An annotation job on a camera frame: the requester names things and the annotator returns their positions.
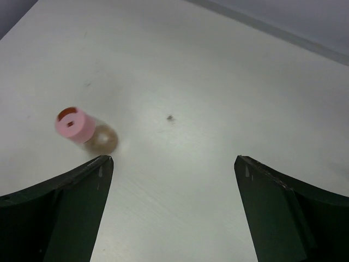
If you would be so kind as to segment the pink lid spice shaker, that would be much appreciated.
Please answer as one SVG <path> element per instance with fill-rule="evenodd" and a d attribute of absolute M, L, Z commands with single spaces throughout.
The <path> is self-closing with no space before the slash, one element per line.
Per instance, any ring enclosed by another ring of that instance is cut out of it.
<path fill-rule="evenodd" d="M 94 156 L 110 155 L 118 146 L 118 135 L 110 125 L 75 106 L 57 115 L 55 130 Z"/>

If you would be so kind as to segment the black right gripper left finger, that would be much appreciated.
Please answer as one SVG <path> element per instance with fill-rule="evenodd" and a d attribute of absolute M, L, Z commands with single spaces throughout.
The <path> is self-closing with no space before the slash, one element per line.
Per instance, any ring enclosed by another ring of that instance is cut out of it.
<path fill-rule="evenodd" d="M 1 197 L 1 261 L 90 261 L 113 159 L 79 167 Z"/>

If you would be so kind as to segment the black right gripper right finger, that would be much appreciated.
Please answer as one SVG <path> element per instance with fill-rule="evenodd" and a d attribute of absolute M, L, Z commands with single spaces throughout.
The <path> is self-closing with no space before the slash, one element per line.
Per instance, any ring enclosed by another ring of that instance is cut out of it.
<path fill-rule="evenodd" d="M 348 197 L 248 156 L 234 171 L 258 261 L 348 261 Z"/>

